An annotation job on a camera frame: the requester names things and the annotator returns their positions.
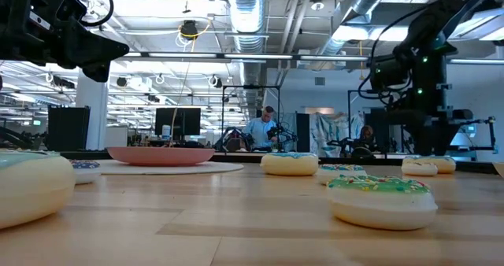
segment donut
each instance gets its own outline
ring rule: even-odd
[[[57,212],[75,183],[72,165],[57,154],[0,152],[0,229]]]
[[[348,223],[386,230],[415,230],[435,219],[438,206],[416,180],[340,176],[327,186],[333,215]]]
[[[452,174],[455,172],[457,164],[452,157],[406,157],[403,164],[408,163],[430,163],[435,164],[439,174]]]
[[[268,153],[261,159],[261,168],[269,175],[313,175],[318,157],[312,153]]]
[[[362,166],[355,164],[323,164],[319,167],[317,174],[315,174],[317,181],[323,185],[341,175],[355,176],[367,174]]]
[[[76,173],[76,184],[93,183],[102,174],[96,161],[71,160],[70,163]]]
[[[438,167],[432,163],[403,162],[401,170],[403,175],[434,176],[438,173]]]

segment blue shirt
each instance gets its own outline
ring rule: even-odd
[[[268,140],[268,131],[271,127],[275,126],[276,123],[273,120],[266,123],[258,117],[250,120],[242,132],[252,135],[252,138],[254,139],[254,144],[252,145],[253,148],[271,147],[273,141]]]

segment blue frosting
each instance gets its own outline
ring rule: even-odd
[[[291,157],[294,159],[299,159],[300,157],[315,156],[312,153],[270,153],[269,155],[278,157]]]
[[[73,168],[98,168],[100,164],[95,161],[71,160]]]
[[[59,157],[58,153],[29,152],[29,151],[2,151],[0,152],[0,168],[8,168],[12,165],[30,160],[42,160],[49,157]]]
[[[355,164],[324,164],[321,167],[328,171],[364,171],[364,168]]]

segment pink plate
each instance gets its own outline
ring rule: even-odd
[[[210,160],[214,149],[166,147],[109,147],[118,161],[141,166],[188,166]]]

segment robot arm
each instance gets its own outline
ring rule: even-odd
[[[387,121],[405,126],[415,142],[415,153],[444,155],[460,122],[473,118],[471,111],[447,105],[446,55],[457,51],[448,37],[480,1],[438,0],[427,5],[392,54],[372,56],[372,89],[379,92],[378,98],[388,97]],[[406,82],[401,89],[390,88]],[[399,93],[399,97],[393,102],[390,94],[383,94],[386,91]]]
[[[106,82],[110,62],[129,47],[90,33],[82,21],[86,12],[79,0],[0,0],[0,60],[78,66]]]
[[[438,0],[414,19],[408,35],[394,49],[396,60],[411,68],[415,57],[427,56],[434,50],[449,49],[447,39],[464,16],[482,0]]]
[[[384,90],[404,83],[409,70],[424,57],[438,52],[453,54],[457,49],[447,39],[464,16],[481,0],[438,0],[428,5],[408,27],[408,35],[397,45],[392,55],[371,61],[372,88]]]

